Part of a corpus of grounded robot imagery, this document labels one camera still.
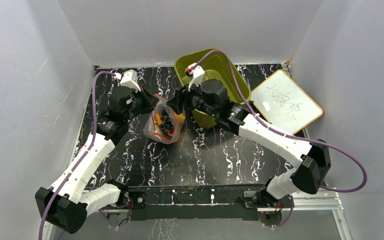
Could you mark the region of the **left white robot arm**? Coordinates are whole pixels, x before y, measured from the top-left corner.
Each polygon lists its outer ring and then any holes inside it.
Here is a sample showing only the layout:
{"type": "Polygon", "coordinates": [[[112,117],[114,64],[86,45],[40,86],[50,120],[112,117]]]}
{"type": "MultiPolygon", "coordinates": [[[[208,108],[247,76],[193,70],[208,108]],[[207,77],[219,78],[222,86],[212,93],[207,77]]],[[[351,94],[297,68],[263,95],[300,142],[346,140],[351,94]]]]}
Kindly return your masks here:
{"type": "Polygon", "coordinates": [[[79,153],[50,187],[40,187],[35,201],[40,216],[69,234],[76,233],[86,218],[108,205],[124,208],[129,203],[127,187],[110,180],[85,193],[84,189],[103,160],[128,132],[133,118],[151,113],[158,98],[141,85],[119,87],[110,95],[109,107],[94,116],[92,132],[79,153]]]}

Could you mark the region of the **orange toy fruit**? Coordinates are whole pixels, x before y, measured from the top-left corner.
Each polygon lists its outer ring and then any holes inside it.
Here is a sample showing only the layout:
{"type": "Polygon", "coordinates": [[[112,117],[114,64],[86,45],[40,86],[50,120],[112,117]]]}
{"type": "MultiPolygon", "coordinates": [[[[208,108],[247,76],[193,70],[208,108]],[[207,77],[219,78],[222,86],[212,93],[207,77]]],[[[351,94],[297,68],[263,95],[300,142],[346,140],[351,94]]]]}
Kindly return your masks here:
{"type": "Polygon", "coordinates": [[[182,127],[185,123],[186,115],[184,113],[181,113],[181,114],[175,114],[174,117],[179,127],[182,127]]]}

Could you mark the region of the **clear zip bag orange zipper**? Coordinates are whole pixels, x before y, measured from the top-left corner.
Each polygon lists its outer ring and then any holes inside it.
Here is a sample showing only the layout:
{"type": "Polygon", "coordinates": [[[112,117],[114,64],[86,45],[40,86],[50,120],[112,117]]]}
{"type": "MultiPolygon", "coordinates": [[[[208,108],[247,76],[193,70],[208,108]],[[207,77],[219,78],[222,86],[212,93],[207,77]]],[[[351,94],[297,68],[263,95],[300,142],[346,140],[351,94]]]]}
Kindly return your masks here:
{"type": "Polygon", "coordinates": [[[181,131],[186,120],[185,113],[176,114],[168,105],[167,99],[159,94],[154,94],[158,99],[154,110],[143,128],[143,134],[162,144],[173,144],[181,136],[181,131]]]}

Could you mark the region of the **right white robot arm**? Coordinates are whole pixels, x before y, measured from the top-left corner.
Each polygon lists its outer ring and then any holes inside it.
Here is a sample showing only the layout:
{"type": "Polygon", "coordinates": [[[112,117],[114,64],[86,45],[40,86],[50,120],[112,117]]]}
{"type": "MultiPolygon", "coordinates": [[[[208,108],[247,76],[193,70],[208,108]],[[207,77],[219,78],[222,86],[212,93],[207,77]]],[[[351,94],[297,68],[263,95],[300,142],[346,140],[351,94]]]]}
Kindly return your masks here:
{"type": "Polygon", "coordinates": [[[198,110],[215,119],[216,125],[237,136],[250,139],[279,155],[292,165],[287,172],[270,178],[260,191],[245,192],[242,201],[246,208],[275,207],[283,197],[295,192],[314,195],[318,192],[331,167],[329,150],[310,143],[276,134],[263,126],[263,119],[233,102],[218,79],[200,86],[180,86],[167,105],[176,114],[198,110]]]}

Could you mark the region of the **black toy grape bunch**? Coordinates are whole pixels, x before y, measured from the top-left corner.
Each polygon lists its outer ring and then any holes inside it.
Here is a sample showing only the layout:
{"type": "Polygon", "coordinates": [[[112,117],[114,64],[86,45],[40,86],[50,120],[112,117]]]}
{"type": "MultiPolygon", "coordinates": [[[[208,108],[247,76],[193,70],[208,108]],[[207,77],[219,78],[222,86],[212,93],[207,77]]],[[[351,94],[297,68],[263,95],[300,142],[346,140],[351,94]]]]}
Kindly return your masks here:
{"type": "Polygon", "coordinates": [[[167,134],[172,134],[174,132],[175,127],[169,114],[165,110],[162,110],[160,114],[163,118],[163,124],[160,126],[160,128],[167,134]]]}

